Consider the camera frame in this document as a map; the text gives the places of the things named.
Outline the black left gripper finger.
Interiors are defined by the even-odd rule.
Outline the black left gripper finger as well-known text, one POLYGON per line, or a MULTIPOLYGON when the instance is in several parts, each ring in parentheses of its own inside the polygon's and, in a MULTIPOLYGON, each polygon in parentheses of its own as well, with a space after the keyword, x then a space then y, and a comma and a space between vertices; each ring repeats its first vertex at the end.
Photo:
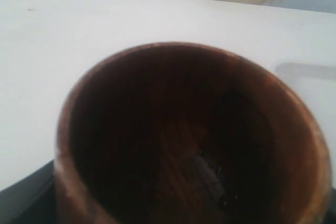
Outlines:
POLYGON ((24 179, 1 190, 1 223, 10 223, 33 205, 54 182, 50 161, 24 179))

